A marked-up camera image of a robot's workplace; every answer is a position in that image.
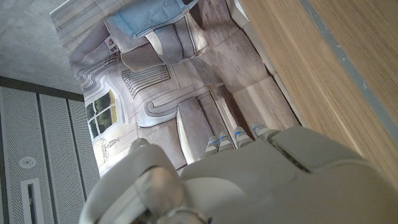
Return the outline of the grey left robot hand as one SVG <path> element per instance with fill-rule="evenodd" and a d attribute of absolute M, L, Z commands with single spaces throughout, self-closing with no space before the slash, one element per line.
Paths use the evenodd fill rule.
<path fill-rule="evenodd" d="M 136 139 L 91 191 L 81 223 L 396 223 L 397 189 L 371 163 L 301 126 L 211 137 L 178 173 Z"/>

